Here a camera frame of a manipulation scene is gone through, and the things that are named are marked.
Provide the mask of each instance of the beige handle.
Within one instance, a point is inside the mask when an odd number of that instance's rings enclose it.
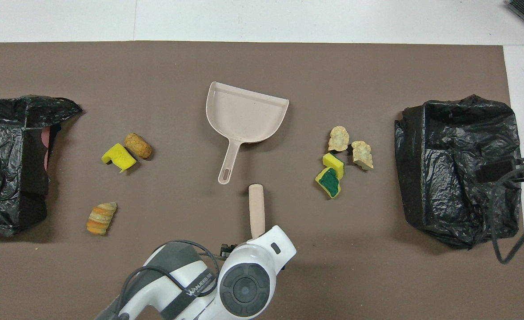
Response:
[[[252,239],[266,232],[266,211],[264,208],[264,187],[261,184],[251,184],[248,187],[250,204],[250,231]]]
[[[223,166],[220,168],[219,184],[227,184],[230,181],[230,176],[232,175],[232,169],[234,168],[234,162],[239,149],[239,141],[228,139],[227,154],[224,156]]]

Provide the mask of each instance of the sponge with green scouring side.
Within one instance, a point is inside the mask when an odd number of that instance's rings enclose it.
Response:
[[[327,153],[323,156],[323,165],[328,168],[333,168],[339,180],[345,175],[345,164],[332,153]]]
[[[341,184],[337,178],[337,172],[334,168],[325,168],[315,177],[315,181],[327,192],[331,199],[335,198],[341,192]]]

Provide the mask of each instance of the beige dustpan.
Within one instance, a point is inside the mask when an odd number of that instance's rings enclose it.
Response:
[[[240,145],[260,142],[274,134],[284,120],[289,103],[287,99],[211,83],[207,119],[213,129],[228,139],[219,173],[220,184],[229,182]]]

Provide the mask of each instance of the trash bag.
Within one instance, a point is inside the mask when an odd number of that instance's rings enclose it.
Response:
[[[491,239],[487,210],[493,183],[476,171],[504,156],[520,158],[514,112],[475,95],[407,108],[394,124],[396,169],[406,221],[455,248]],[[520,184],[501,186],[498,238],[518,231]]]
[[[0,99],[0,234],[45,219],[46,163],[59,124],[82,109],[63,98]]]

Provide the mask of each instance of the debris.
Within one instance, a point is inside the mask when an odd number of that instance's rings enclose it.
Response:
[[[345,151],[349,144],[349,133],[343,126],[336,126],[331,130],[329,138],[329,151]]]
[[[353,147],[353,162],[359,165],[363,170],[372,170],[372,154],[370,146],[364,141],[355,141],[351,144]]]
[[[341,192],[341,184],[337,179],[337,173],[333,168],[325,168],[315,177],[315,181],[327,192],[331,199],[335,198]]]
[[[337,179],[341,180],[345,173],[345,164],[337,159],[336,156],[334,156],[331,153],[325,154],[323,156],[323,165],[328,168],[333,168],[335,170],[335,173],[337,173]]]
[[[125,137],[125,146],[142,159],[149,158],[153,150],[141,136],[135,133],[130,133]]]
[[[102,156],[102,162],[104,162],[104,164],[110,161],[121,169],[120,172],[124,172],[136,164],[136,160],[121,144],[115,144]]]
[[[86,229],[95,235],[105,235],[118,205],[115,202],[95,206],[90,213]]]

